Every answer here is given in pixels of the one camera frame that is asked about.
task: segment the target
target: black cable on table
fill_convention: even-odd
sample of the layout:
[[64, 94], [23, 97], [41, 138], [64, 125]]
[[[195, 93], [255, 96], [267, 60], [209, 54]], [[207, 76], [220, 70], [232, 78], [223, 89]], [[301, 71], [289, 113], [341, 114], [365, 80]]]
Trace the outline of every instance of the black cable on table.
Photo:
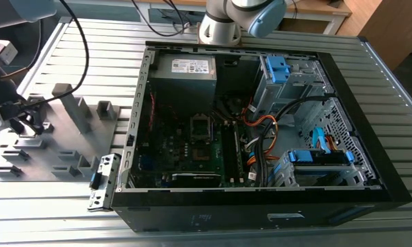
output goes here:
[[0, 77], [1, 80], [11, 80], [16, 75], [19, 75], [23, 72], [28, 72], [32, 69], [32, 67], [35, 66], [36, 60], [39, 59], [40, 54], [41, 54], [43, 37], [44, 37], [44, 21], [41, 19], [41, 20], [39, 20], [39, 44], [37, 44], [37, 47], [36, 47], [33, 59], [32, 59], [29, 65], [27, 67], [24, 67], [23, 69], [19, 69], [17, 71], [1, 76]]
[[145, 17], [144, 17], [143, 12], [141, 12], [140, 9], [139, 9], [139, 6], [137, 6], [136, 1], [135, 1], [135, 0], [131, 0], [131, 2], [132, 2], [132, 4], [135, 5], [135, 8], [136, 8], [136, 10], [137, 10], [137, 13], [139, 13], [140, 17], [143, 18], [143, 20], [144, 20], [144, 22], [145, 22], [148, 28], [151, 29], [151, 31], [152, 31], [156, 35], [159, 35], [159, 36], [161, 36], [161, 37], [172, 37], [172, 36], [176, 36], [176, 35], [184, 33], [184, 31], [185, 31], [184, 19], [183, 19], [183, 17], [181, 17], [180, 11], [179, 11], [176, 5], [173, 4], [172, 0], [164, 0], [164, 2], [165, 2], [165, 3], [173, 8], [173, 10], [176, 11], [176, 13], [177, 13], [177, 15], [179, 15], [179, 19], [180, 19], [180, 24], [181, 24], [181, 30], [177, 31], [176, 33], [172, 33], [172, 34], [160, 33], [156, 29], [153, 29], [153, 27], [151, 26], [148, 20], [147, 20]]
[[295, 5], [295, 10], [293, 10], [293, 19], [297, 19], [297, 5], [296, 5], [296, 2], [295, 2], [295, 0], [292, 0], [292, 2], [293, 2], [293, 5]]
[[36, 107], [41, 104], [45, 104], [56, 99], [60, 99], [60, 98], [64, 98], [67, 95], [71, 95], [83, 85], [83, 82], [84, 82], [84, 79], [87, 77], [87, 72], [88, 72], [88, 63], [89, 63], [89, 51], [88, 51], [88, 43], [87, 43], [87, 38], [85, 38], [85, 35], [84, 35], [84, 30], [83, 30], [83, 27], [81, 27], [81, 24], [77, 20], [77, 17], [69, 7], [69, 5], [67, 4], [65, 0], [59, 0], [64, 6], [64, 8], [67, 9], [69, 15], [72, 16], [72, 19], [76, 23], [76, 27], [77, 27], [77, 30], [80, 32], [80, 35], [81, 35], [81, 39], [83, 39], [83, 44], [84, 44], [84, 50], [85, 50], [85, 66], [84, 66], [84, 72], [83, 72], [83, 75], [81, 75], [81, 79], [80, 79], [80, 82], [77, 83], [76, 87], [69, 90], [68, 92], [65, 92], [64, 94], [59, 95], [59, 96], [55, 96], [52, 97], [51, 99], [47, 99], [47, 100], [43, 100], [43, 101], [39, 101], [39, 102], [35, 102], [29, 105], [25, 106], [25, 108], [31, 108], [31, 107]]

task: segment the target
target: expansion slot bracket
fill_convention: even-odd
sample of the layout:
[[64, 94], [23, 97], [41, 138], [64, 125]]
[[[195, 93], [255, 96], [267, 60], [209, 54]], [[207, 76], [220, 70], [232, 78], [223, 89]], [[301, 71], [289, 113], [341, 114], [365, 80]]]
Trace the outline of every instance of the expansion slot bracket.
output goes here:
[[91, 179], [91, 196], [87, 210], [112, 211], [111, 201], [115, 192], [116, 175], [120, 166], [121, 156], [111, 154], [101, 157], [97, 171]]

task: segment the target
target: red wire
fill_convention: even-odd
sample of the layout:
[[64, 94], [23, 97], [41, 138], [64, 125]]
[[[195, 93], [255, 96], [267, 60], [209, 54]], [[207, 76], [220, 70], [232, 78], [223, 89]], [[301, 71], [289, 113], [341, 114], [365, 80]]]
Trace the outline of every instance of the red wire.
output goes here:
[[155, 111], [155, 106], [156, 106], [156, 100], [151, 92], [149, 92], [149, 96], [151, 96], [152, 107], [151, 107], [151, 117], [149, 117], [148, 128], [151, 130], [152, 122], [153, 122], [153, 111]]

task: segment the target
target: motherboard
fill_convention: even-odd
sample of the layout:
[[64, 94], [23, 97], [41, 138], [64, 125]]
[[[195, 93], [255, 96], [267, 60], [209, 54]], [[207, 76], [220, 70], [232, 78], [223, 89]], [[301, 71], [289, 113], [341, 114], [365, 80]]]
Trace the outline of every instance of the motherboard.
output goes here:
[[135, 183], [151, 188], [244, 187], [239, 128], [244, 130], [204, 114], [155, 119], [139, 148]]

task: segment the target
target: black cable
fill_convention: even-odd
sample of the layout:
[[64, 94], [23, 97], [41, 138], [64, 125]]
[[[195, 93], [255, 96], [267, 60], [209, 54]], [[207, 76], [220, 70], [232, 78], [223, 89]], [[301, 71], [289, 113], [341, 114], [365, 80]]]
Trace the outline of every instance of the black cable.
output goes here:
[[[328, 99], [329, 97], [327, 96], [308, 96], [305, 98], [293, 100], [292, 102], [287, 103], [284, 107], [280, 109], [280, 111], [277, 112], [275, 116], [276, 122], [279, 122], [281, 117], [287, 114], [287, 112], [291, 109], [293, 109], [297, 105], [300, 105], [301, 103], [307, 101], [327, 101]], [[264, 157], [263, 142], [264, 142], [264, 137], [268, 133], [268, 130], [269, 128], [272, 128], [272, 125], [273, 125], [273, 122], [271, 121], [259, 136], [259, 141], [256, 142], [256, 148], [255, 148], [256, 162], [257, 162], [257, 166], [260, 167], [261, 176], [263, 176], [260, 178], [260, 181], [263, 182], [267, 182], [267, 162], [265, 162], [265, 157]], [[260, 182], [260, 187], [265, 187], [265, 186], [267, 184]]]
[[[189, 26], [192, 26], [192, 22], [191, 22], [191, 19], [187, 17], [187, 14], [188, 14], [188, 12], [184, 14], [184, 17], [187, 18], [187, 21], [188, 21], [188, 23], [189, 23]], [[172, 27], [173, 27], [173, 29], [176, 30], [176, 32], [179, 32], [179, 29], [177, 29], [177, 27], [176, 27], [176, 22], [175, 22], [175, 21], [172, 21]]]
[[44, 36], [44, 20], [41, 19], [39, 22], [40, 22], [40, 25], [39, 25], [39, 45], [36, 47], [36, 53], [35, 53], [32, 62], [28, 65], [28, 70], [31, 70], [32, 67], [35, 66], [36, 60], [39, 60], [39, 57], [40, 57], [40, 54], [41, 54], [43, 36]]
[[239, 117], [239, 114], [235, 114], [232, 112], [231, 106], [229, 106], [228, 101], [227, 101], [225, 98], [221, 98], [221, 103], [223, 103], [224, 111], [231, 116], [231, 118]]
[[88, 43], [87, 43], [87, 38], [85, 38], [85, 35], [84, 35], [84, 30], [83, 30], [83, 27], [81, 27], [81, 24], [77, 20], [77, 17], [71, 9], [71, 7], [68, 6], [67, 2], [64, 0], [60, 0], [64, 8], [67, 9], [69, 15], [72, 16], [72, 19], [76, 23], [76, 26], [77, 26], [77, 30], [80, 31], [80, 35], [81, 35], [81, 38], [83, 38], [83, 44], [84, 44], [84, 50], [85, 50], [85, 66], [84, 66], [84, 72], [83, 72], [83, 75], [81, 75], [81, 79], [80, 79], [80, 82], [77, 83], [76, 87], [69, 90], [68, 92], [65, 92], [64, 94], [59, 95], [59, 96], [55, 96], [52, 97], [51, 99], [47, 99], [47, 100], [43, 100], [43, 101], [39, 101], [39, 102], [35, 102], [33, 104], [29, 104], [25, 106], [25, 108], [31, 108], [31, 107], [36, 107], [41, 104], [45, 104], [56, 99], [60, 99], [60, 98], [64, 98], [67, 95], [71, 95], [83, 85], [83, 82], [84, 82], [84, 79], [85, 79], [85, 76], [87, 76], [87, 72], [88, 72], [88, 62], [89, 62], [89, 51], [88, 51]]
[[296, 5], [296, 2], [295, 2], [295, 0], [292, 0], [292, 2], [293, 2], [293, 5], [295, 5], [295, 10], [293, 10], [293, 19], [296, 19], [297, 18], [297, 5]]
[[159, 36], [161, 36], [161, 37], [172, 37], [172, 36], [176, 36], [176, 35], [184, 33], [184, 31], [185, 31], [184, 20], [183, 20], [183, 18], [181, 18], [180, 11], [179, 11], [179, 9], [176, 8], [176, 6], [175, 6], [172, 0], [164, 0], [164, 2], [165, 2], [165, 3], [173, 8], [173, 10], [176, 11], [176, 13], [177, 13], [177, 15], [179, 15], [180, 23], [181, 23], [181, 30], [177, 31], [176, 33], [172, 33], [172, 34], [163, 34], [163, 33], [157, 32], [156, 29], [153, 29], [153, 27], [151, 26], [148, 20], [147, 20], [145, 17], [144, 17], [143, 12], [141, 12], [140, 9], [139, 9], [139, 6], [137, 6], [137, 4], [136, 4], [136, 1], [135, 1], [135, 0], [131, 0], [131, 2], [132, 2], [132, 4], [135, 5], [135, 8], [136, 8], [136, 10], [137, 10], [137, 13], [139, 13], [140, 17], [144, 19], [144, 22], [145, 22], [148, 28], [151, 29], [151, 31], [152, 31], [156, 35], [159, 35]]
[[27, 67], [24, 67], [23, 69], [19, 69], [17, 71], [4, 75], [0, 77], [0, 79], [5, 79], [5, 80], [9, 80], [12, 79], [12, 77], [15, 77], [16, 75], [19, 75], [21, 72], [24, 71], [29, 71], [32, 69], [32, 67], [35, 66], [36, 64], [36, 60], [39, 59], [40, 57], [40, 54], [41, 54], [41, 48], [43, 48], [43, 37], [44, 37], [44, 21], [43, 19], [39, 20], [39, 45], [36, 47], [36, 52], [35, 52], [35, 56], [33, 56], [33, 59], [29, 63], [29, 65]]
[[[169, 18], [169, 19], [173, 19], [172, 18], [172, 16], [169, 16], [169, 15], [167, 15], [165, 14], [165, 12], [167, 13], [173, 13], [175, 12], [175, 10], [172, 10], [172, 11], [169, 11], [169, 10], [167, 10], [167, 9], [157, 9], [157, 11], [160, 12], [160, 14], [163, 15], [163, 18]], [[189, 19], [189, 17], [188, 17], [188, 13], [189, 13], [189, 11], [180, 11], [181, 13], [184, 12], [184, 16], [183, 16], [183, 18], [184, 19], [187, 19], [187, 21], [188, 21], [188, 23], [189, 23], [189, 25], [192, 26], [192, 21], [191, 21], [191, 19]]]

